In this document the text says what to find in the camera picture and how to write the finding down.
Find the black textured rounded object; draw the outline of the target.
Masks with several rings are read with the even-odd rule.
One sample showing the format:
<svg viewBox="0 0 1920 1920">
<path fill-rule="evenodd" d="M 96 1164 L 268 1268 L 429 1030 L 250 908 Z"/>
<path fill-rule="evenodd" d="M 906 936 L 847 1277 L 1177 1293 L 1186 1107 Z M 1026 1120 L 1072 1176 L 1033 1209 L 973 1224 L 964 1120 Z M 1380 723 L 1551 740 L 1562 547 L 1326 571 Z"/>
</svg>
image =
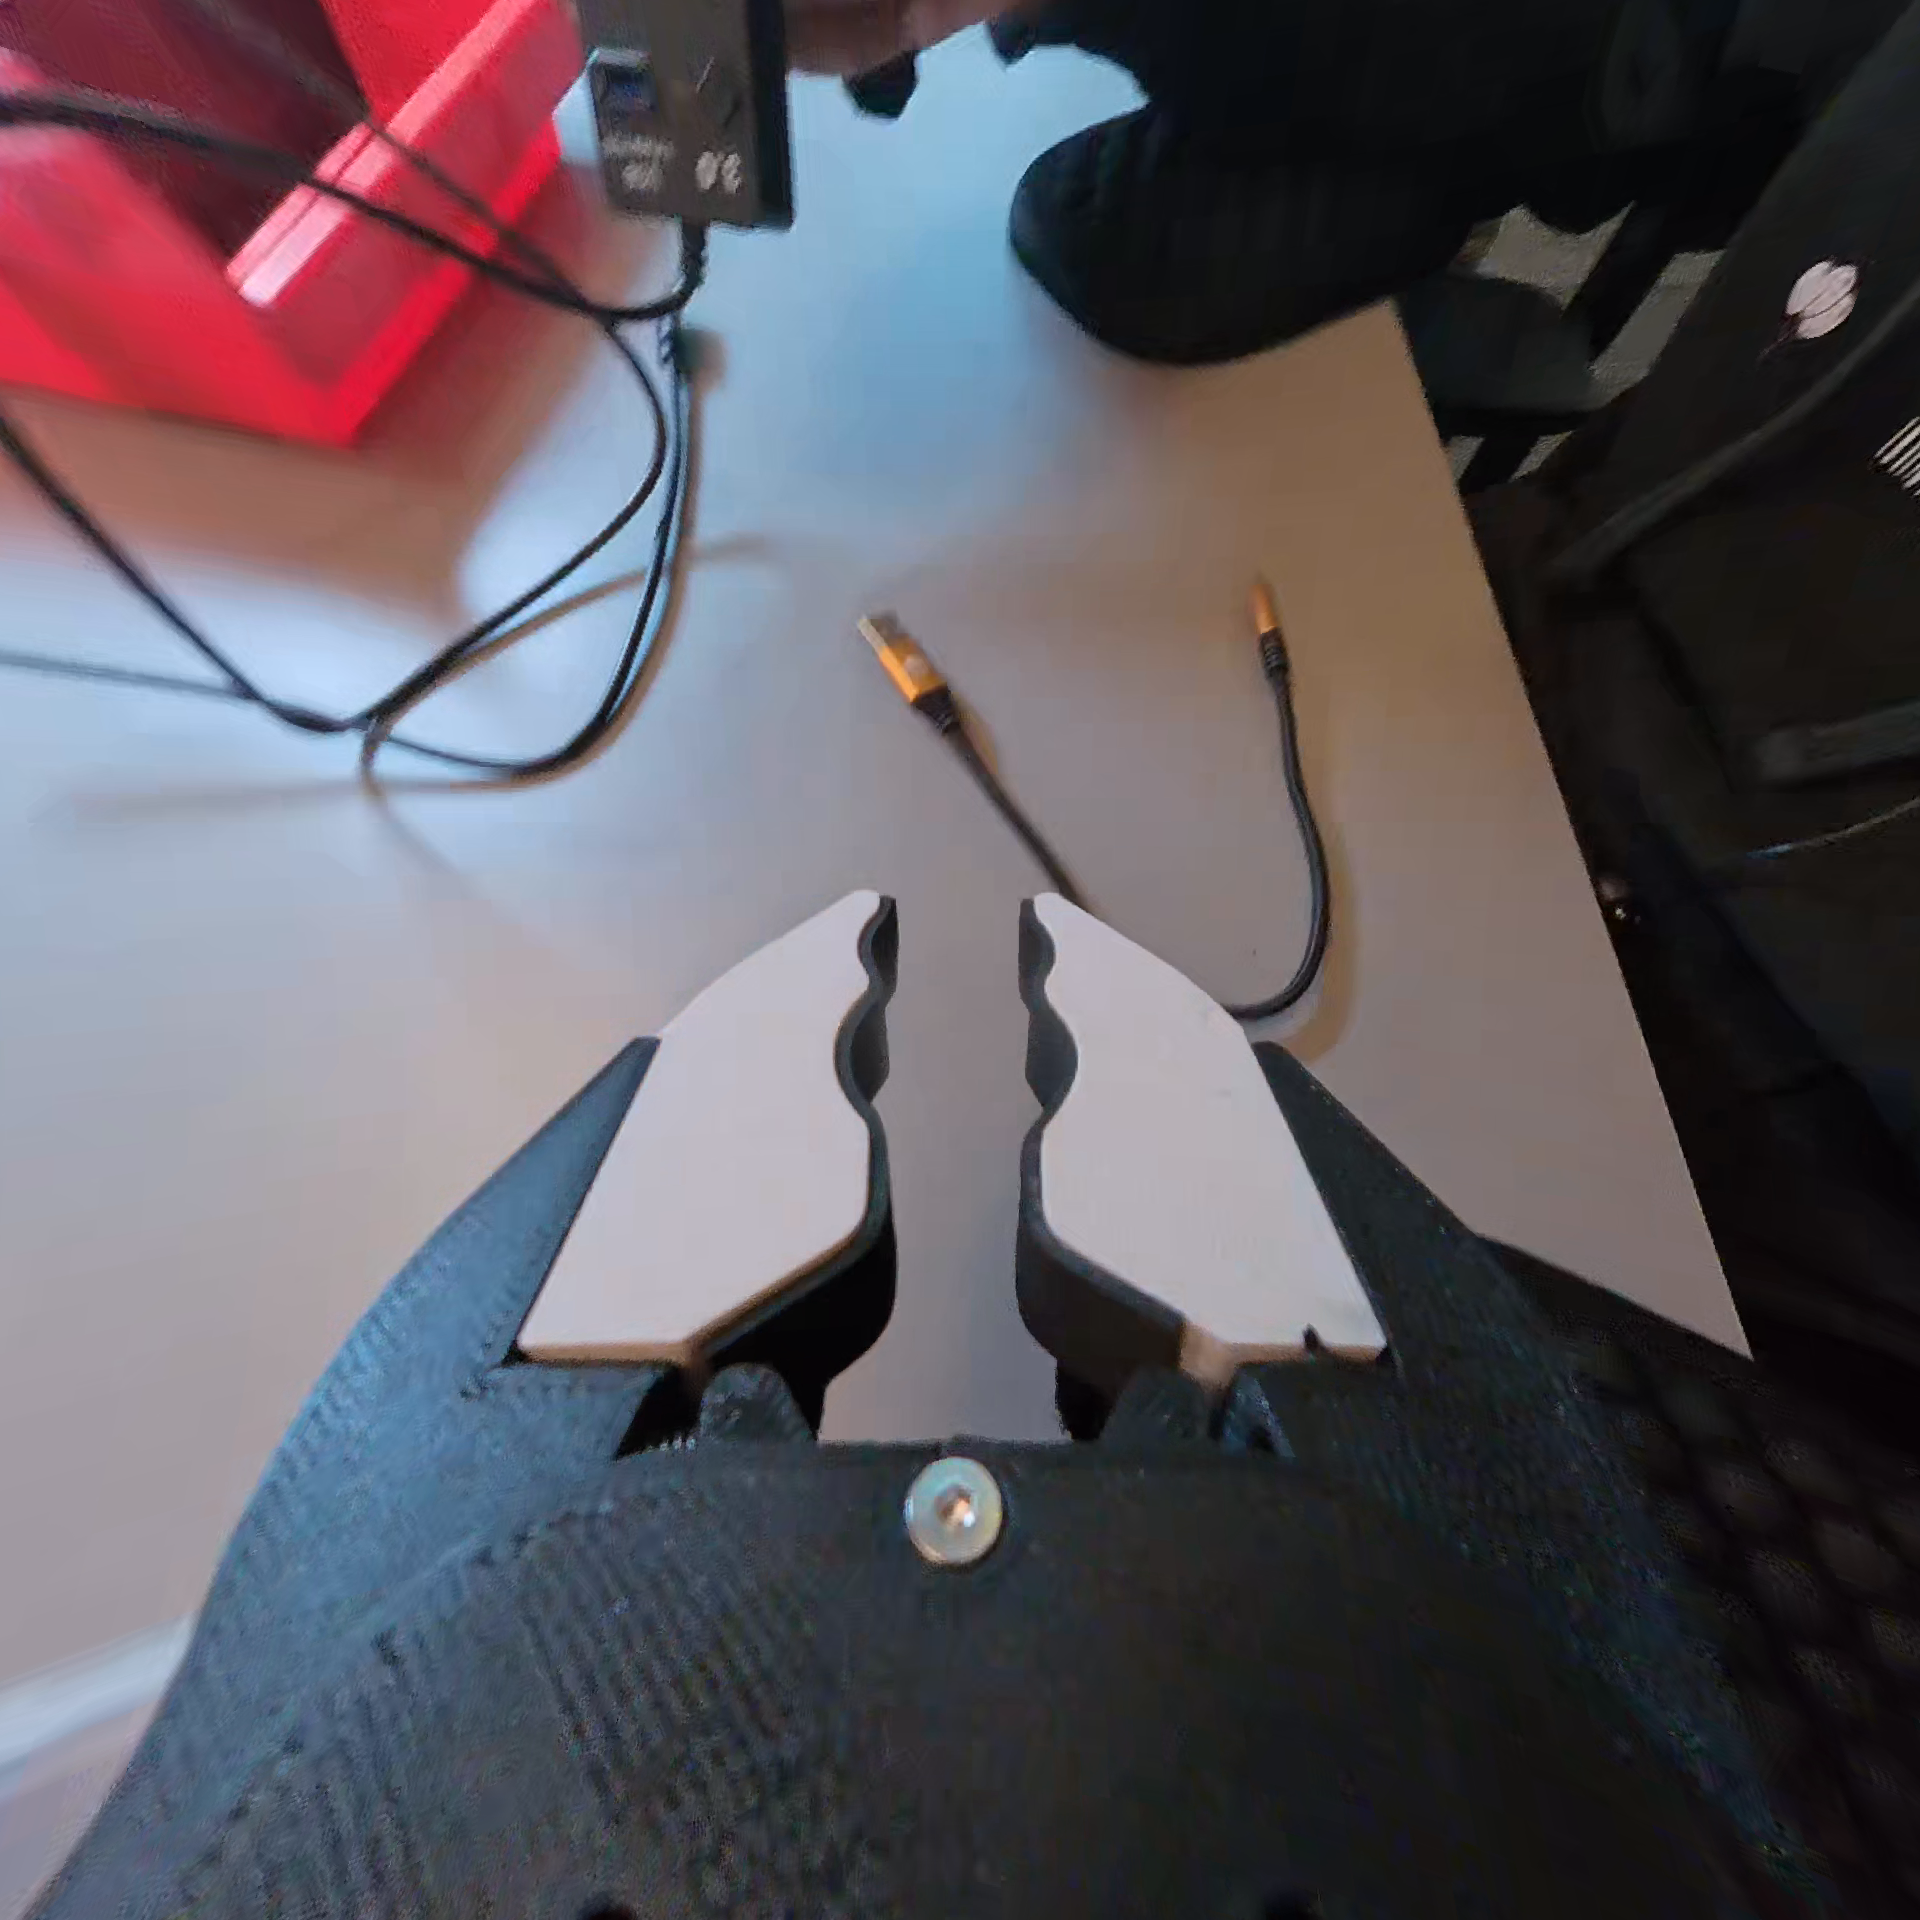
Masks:
<svg viewBox="0 0 1920 1920">
<path fill-rule="evenodd" d="M 1918 1916 L 1916 1455 L 1692 1327 L 1490 1251 L 1605 1407 L 1840 1911 Z"/>
</svg>

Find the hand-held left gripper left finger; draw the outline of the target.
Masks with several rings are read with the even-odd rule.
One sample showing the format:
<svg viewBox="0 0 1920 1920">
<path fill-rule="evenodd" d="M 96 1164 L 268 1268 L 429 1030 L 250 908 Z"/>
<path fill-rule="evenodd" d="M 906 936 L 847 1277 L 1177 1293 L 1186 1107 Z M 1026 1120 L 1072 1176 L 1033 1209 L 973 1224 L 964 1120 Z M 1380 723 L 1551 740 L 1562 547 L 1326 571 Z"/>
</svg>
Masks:
<svg viewBox="0 0 1920 1920">
<path fill-rule="evenodd" d="M 837 897 L 669 1020 L 519 1326 L 524 1357 L 706 1367 L 854 1248 L 879 1174 L 849 1041 L 890 908 L 870 887 Z"/>
</svg>

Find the red plastic bin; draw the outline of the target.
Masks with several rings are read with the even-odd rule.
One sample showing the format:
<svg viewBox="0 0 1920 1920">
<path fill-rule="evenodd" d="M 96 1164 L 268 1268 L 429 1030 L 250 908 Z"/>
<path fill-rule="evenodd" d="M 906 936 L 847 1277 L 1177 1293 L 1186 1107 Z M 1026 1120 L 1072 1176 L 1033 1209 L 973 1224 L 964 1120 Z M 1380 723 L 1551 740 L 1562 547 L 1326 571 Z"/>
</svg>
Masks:
<svg viewBox="0 0 1920 1920">
<path fill-rule="evenodd" d="M 101 94 L 495 236 L 559 165 L 583 65 L 558 1 L 13 1 L 5 99 Z M 1 132 L 1 373 L 101 404 L 345 446 L 474 286 L 365 212 L 169 141 Z"/>
</svg>

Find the grey multi-port usb hub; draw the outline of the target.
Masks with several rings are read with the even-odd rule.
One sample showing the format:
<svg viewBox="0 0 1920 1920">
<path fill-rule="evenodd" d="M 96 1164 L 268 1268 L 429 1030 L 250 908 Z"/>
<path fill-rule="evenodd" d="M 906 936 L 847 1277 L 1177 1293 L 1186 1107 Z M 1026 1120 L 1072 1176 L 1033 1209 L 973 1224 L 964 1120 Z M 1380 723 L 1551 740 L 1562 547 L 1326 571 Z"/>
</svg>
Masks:
<svg viewBox="0 0 1920 1920">
<path fill-rule="evenodd" d="M 796 217 L 780 1 L 575 1 L 613 209 L 786 231 Z"/>
</svg>

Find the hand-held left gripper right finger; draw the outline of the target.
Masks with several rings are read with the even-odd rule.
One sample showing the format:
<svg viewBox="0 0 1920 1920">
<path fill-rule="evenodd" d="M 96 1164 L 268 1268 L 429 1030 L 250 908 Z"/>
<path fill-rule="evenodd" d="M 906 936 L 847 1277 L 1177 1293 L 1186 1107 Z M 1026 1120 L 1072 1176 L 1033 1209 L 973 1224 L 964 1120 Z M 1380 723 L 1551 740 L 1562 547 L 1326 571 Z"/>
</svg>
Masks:
<svg viewBox="0 0 1920 1920">
<path fill-rule="evenodd" d="M 1014 1293 L 1060 1369 L 1376 1359 L 1388 1335 L 1240 1023 L 1063 895 L 1018 919 Z"/>
</svg>

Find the person's right hand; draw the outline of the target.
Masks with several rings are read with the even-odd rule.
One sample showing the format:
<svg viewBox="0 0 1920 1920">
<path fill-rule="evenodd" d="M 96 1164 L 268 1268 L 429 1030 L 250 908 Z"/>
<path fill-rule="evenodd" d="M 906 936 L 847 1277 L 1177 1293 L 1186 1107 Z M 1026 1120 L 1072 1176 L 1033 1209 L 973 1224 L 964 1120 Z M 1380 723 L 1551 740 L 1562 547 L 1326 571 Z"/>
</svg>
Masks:
<svg viewBox="0 0 1920 1920">
<path fill-rule="evenodd" d="M 849 79 L 1037 1 L 781 1 L 793 70 Z"/>
</svg>

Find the person's right forearm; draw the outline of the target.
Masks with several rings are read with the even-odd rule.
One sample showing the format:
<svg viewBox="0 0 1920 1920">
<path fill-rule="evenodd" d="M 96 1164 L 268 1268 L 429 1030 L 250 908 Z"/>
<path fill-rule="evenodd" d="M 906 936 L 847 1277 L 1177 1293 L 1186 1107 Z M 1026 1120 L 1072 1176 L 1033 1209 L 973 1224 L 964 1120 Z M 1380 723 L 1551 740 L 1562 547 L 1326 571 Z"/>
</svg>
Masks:
<svg viewBox="0 0 1920 1920">
<path fill-rule="evenodd" d="M 1009 205 L 1026 276 L 1097 343 L 1221 365 L 1445 271 L 1592 151 L 1620 5 L 1009 5 L 1013 64 L 1073 49 L 1143 103 L 1037 156 Z"/>
</svg>

